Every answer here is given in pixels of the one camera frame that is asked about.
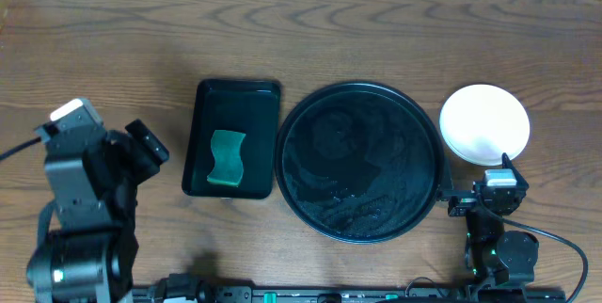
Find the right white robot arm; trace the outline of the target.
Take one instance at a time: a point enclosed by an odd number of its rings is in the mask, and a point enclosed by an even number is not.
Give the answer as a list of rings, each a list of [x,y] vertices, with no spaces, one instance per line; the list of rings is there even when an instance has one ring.
[[[467,222],[466,266],[474,281],[458,297],[469,302],[526,302],[526,285],[534,281],[539,242],[528,232],[508,231],[503,218],[521,204],[529,185],[506,153],[501,167],[488,169],[472,189],[443,186],[440,201],[448,215]]]

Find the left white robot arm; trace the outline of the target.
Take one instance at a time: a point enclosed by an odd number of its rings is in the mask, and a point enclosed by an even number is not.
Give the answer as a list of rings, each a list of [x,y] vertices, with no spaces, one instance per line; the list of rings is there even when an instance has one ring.
[[[133,288],[137,188],[169,152],[141,120],[40,127],[54,199],[40,212],[26,279],[38,302],[118,302]]]

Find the white plate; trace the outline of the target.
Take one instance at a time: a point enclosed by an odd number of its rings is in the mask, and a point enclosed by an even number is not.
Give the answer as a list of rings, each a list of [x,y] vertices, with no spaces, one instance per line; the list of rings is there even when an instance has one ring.
[[[531,123],[522,103],[509,91],[476,84],[456,90],[439,114],[441,135],[457,156],[479,166],[497,166],[526,148]]]

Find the green wavy sponge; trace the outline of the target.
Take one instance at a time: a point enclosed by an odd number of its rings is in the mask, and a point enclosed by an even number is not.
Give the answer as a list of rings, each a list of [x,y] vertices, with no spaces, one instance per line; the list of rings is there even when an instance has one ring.
[[[214,167],[207,176],[211,184],[238,187],[244,176],[241,149],[246,138],[244,133],[215,130],[210,148]]]

